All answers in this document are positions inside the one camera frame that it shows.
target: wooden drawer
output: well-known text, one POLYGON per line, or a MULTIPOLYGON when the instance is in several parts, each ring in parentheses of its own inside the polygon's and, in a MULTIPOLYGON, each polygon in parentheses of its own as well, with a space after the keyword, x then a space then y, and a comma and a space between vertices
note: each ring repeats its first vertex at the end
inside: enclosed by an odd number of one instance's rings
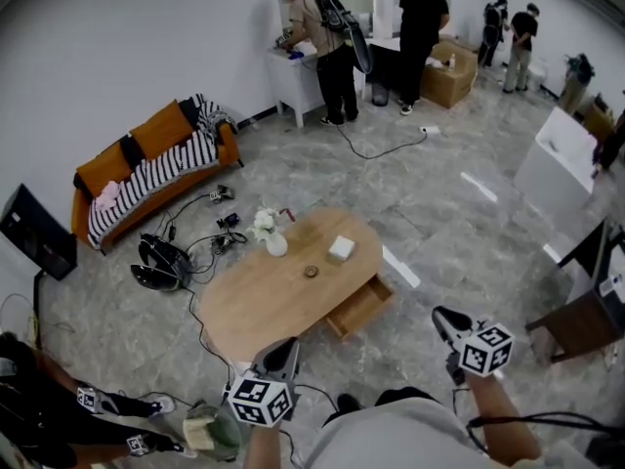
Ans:
POLYGON ((341 339, 363 328, 393 298, 393 291, 376 275, 325 317, 341 339))

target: white t-shirt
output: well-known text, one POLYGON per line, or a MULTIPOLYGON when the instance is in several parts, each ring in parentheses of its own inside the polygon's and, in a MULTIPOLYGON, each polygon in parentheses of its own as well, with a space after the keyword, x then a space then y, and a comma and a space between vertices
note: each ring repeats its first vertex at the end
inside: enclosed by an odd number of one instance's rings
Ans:
MULTIPOLYGON (((343 415, 325 426, 306 469, 503 468, 479 453, 458 418, 431 400, 412 398, 343 415)), ((515 469, 594 469, 569 446, 515 469)))

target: marble floor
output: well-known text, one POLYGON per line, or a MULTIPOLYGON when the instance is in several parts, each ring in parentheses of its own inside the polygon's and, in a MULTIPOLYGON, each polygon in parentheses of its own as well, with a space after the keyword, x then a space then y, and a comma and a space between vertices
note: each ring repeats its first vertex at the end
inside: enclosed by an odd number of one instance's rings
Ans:
MULTIPOLYGON (((243 169, 235 166, 189 191, 169 210, 211 191, 217 183, 236 191, 236 200, 215 206, 193 204, 176 221, 177 242, 187 246, 214 234, 215 220, 236 212, 249 222, 256 208, 290 208, 297 216, 319 206, 340 206, 361 215, 384 244, 422 280, 413 289, 390 265, 383 277, 396 292, 393 304, 353 338, 340 342, 318 324, 302 336, 298 381, 333 396, 356 395, 372 405, 381 391, 415 385, 451 405, 452 382, 444 369, 445 347, 430 322, 439 304, 491 315, 518 337, 503 382, 521 412, 567 409, 614 422, 624 411, 625 354, 596 353, 558 365, 546 362, 549 343, 527 335, 523 325, 558 305, 570 288, 570 273, 558 273, 542 250, 551 244, 561 255, 607 213, 625 218, 620 163, 601 175, 594 196, 576 217, 556 224, 523 201, 512 180, 554 102, 542 94, 501 93, 502 71, 481 73, 471 96, 447 110, 424 101, 409 117, 398 106, 363 103, 346 134, 360 152, 373 154, 417 141, 422 125, 436 125, 418 147, 362 160, 336 129, 321 127, 319 113, 298 130, 292 113, 274 115, 238 137, 243 169), (489 200, 461 178, 467 173, 497 195, 489 200)), ((130 396, 165 391, 188 402, 219 403, 226 368, 198 345, 199 327, 188 313, 189 294, 153 292, 140 287, 129 270, 139 261, 141 231, 153 231, 160 217, 135 229, 107 257, 80 246, 79 266, 63 282, 41 285, 43 344, 75 376, 130 396)), ((237 246, 220 259, 217 271, 253 248, 237 246)), ((195 251, 198 263, 210 259, 209 245, 195 251)), ((202 285, 191 287, 198 293, 202 285)), ((291 422, 284 424, 306 457, 315 433, 332 409, 319 393, 302 390, 291 422)), ((475 413, 468 396, 458 399, 460 417, 475 413)), ((184 409, 157 427, 182 431, 184 409)), ((584 450, 589 436, 561 429, 538 429, 544 443, 567 439, 584 450)), ((289 467, 288 441, 282 440, 283 467, 289 467)), ((242 458, 234 466, 242 464, 242 458)), ((189 461, 155 454, 120 462, 129 468, 218 467, 206 459, 189 461)))

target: white vase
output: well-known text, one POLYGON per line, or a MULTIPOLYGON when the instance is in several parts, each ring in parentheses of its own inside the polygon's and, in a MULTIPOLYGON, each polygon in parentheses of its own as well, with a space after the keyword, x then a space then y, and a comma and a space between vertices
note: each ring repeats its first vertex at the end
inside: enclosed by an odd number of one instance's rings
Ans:
POLYGON ((265 245, 267 246, 267 251, 273 257, 282 257, 289 248, 286 238, 278 232, 271 233, 270 237, 265 241, 265 245))

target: bottle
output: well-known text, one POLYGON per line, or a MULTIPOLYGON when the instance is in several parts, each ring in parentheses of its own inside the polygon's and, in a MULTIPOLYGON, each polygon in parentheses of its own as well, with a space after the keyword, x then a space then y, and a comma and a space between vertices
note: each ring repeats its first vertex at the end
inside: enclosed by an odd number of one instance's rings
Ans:
POLYGON ((613 292, 623 282, 623 275, 609 277, 599 285, 599 293, 605 297, 608 293, 613 292))

